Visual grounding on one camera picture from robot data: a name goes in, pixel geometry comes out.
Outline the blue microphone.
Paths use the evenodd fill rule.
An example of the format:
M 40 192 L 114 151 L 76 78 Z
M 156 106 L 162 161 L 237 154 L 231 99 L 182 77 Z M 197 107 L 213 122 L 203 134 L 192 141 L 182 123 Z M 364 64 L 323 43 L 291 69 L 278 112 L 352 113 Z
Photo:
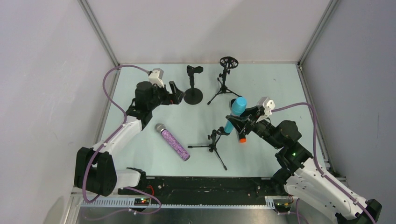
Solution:
M 231 113 L 230 116 L 240 116 L 246 109 L 247 106 L 247 100 L 244 97 L 238 97 L 230 102 L 230 108 L 231 108 Z M 230 121 L 227 121 L 224 131 L 226 134 L 230 134 L 232 130 L 234 129 L 234 126 L 231 124 Z

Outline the small black tripod stand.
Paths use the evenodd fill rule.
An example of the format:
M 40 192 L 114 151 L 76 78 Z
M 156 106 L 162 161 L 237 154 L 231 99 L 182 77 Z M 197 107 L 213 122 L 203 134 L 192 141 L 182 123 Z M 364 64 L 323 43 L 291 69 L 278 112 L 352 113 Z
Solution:
M 212 133 L 210 135 L 208 135 L 208 140 L 212 141 L 211 144 L 206 145 L 206 146 L 188 146 L 188 148 L 200 148 L 200 147 L 209 148 L 208 151 L 211 153 L 214 152 L 216 154 L 216 156 L 220 160 L 224 170 L 227 171 L 228 169 L 227 169 L 226 165 L 224 164 L 224 162 L 223 162 L 222 158 L 220 157 L 218 150 L 217 150 L 217 143 L 220 140 L 222 135 L 229 135 L 229 133 L 225 132 L 225 129 L 223 126 L 219 127 L 217 130 L 213 129 Z

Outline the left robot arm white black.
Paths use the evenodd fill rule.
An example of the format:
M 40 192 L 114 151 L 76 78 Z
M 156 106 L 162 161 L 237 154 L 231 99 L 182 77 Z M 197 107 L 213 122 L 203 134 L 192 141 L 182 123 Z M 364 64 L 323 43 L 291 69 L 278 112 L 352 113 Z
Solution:
M 173 81 L 169 82 L 171 92 L 165 86 L 149 81 L 139 82 L 135 98 L 124 112 L 120 126 L 104 141 L 91 148 L 82 147 L 77 152 L 74 184 L 84 193 L 92 192 L 108 196 L 115 189 L 136 187 L 143 171 L 136 168 L 116 170 L 113 157 L 130 140 L 139 134 L 152 119 L 152 111 L 160 105 L 178 105 L 185 93 Z

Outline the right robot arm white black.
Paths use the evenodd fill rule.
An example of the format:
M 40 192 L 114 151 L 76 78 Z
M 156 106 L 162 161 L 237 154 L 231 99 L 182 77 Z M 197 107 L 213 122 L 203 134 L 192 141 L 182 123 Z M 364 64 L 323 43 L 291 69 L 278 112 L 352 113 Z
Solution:
M 277 126 L 259 121 L 264 112 L 250 108 L 241 117 L 226 119 L 239 133 L 255 133 L 279 151 L 275 154 L 281 168 L 272 176 L 275 188 L 303 200 L 336 224 L 375 224 L 382 205 L 356 194 L 321 166 L 315 156 L 298 141 L 301 133 L 294 121 Z

